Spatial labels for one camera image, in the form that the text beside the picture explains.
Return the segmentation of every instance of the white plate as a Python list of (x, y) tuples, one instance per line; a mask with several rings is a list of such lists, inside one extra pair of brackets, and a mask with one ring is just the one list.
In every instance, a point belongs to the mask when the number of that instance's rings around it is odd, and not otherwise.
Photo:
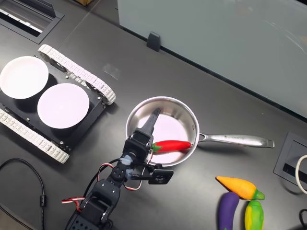
[(47, 89), (38, 101), (37, 112), (52, 128), (69, 128), (78, 124), (87, 114), (90, 100), (81, 87), (58, 84)]
[(48, 81), (48, 67), (36, 57), (18, 57), (0, 74), (0, 88), (9, 97), (25, 99), (39, 93)]

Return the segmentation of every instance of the toy eggplant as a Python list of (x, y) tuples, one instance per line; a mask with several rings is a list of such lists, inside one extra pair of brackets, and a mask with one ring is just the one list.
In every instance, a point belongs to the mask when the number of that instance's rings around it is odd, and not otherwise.
[(239, 204), (239, 196), (233, 192), (222, 196), (219, 206), (219, 230), (232, 230), (236, 207)]
[(263, 210), (259, 201), (249, 202), (245, 211), (245, 229), (262, 230), (263, 229)]
[(216, 179), (243, 199), (264, 200), (265, 198), (264, 194), (260, 192), (251, 182), (223, 176), (217, 176)]

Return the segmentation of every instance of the dark gray tabletop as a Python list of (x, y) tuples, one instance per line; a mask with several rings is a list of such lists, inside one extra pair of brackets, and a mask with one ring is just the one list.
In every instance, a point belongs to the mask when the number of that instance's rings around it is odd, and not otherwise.
[[(174, 167), (168, 185), (144, 183), (135, 192), (122, 189), (111, 215), (119, 230), (216, 229), (217, 205), (227, 192), (215, 180), (218, 175), (249, 180), (266, 195), (261, 202), (265, 230), (298, 229), (298, 212), (307, 207), (307, 196), (273, 169), (287, 132), (307, 138), (307, 124), (168, 53), (150, 50), (144, 41), (106, 20), (105, 3), (99, 2), (89, 13), (69, 0), (54, 2), (65, 17), (42, 42), (99, 76), (117, 94), (115, 104), (99, 117), (70, 159), (61, 165), (0, 125), (0, 161), (23, 158), (43, 178), (48, 196), (46, 230), (64, 229), (75, 207), (60, 201), (81, 196), (100, 164), (121, 155), (130, 112), (153, 96), (183, 101), (203, 133), (260, 136), (273, 139), (276, 147), (201, 143), (187, 161)], [(39, 45), (2, 26), (0, 34), (0, 69), (13, 58), (37, 54)], [(114, 77), (104, 73), (107, 65), (117, 70)], [(0, 203), (40, 229), (40, 185), (33, 173), (16, 163), (0, 172), (0, 184)], [(234, 229), (244, 229), (245, 205), (246, 201), (239, 202)]]

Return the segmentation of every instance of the toy vegetable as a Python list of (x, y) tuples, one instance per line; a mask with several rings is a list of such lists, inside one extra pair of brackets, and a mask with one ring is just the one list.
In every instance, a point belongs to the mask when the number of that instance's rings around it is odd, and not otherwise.
[(152, 150), (157, 153), (173, 152), (191, 148), (191, 143), (180, 140), (164, 140), (152, 145)]
[(219, 230), (232, 230), (239, 196), (233, 192), (223, 195), (219, 206)]
[(246, 200), (264, 200), (264, 194), (255, 187), (251, 182), (231, 178), (231, 177), (223, 177), (217, 176), (216, 179), (225, 185), (232, 192), (237, 193), (239, 197)]
[(249, 202), (245, 211), (245, 229), (263, 229), (263, 210), (259, 201), (252, 200)]

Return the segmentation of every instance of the red chili pepper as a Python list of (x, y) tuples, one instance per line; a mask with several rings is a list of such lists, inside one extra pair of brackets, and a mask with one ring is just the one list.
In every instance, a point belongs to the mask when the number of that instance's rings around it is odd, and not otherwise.
[(173, 152), (191, 148), (191, 143), (188, 141), (180, 140), (164, 140), (158, 141), (153, 144), (152, 149), (154, 152)]

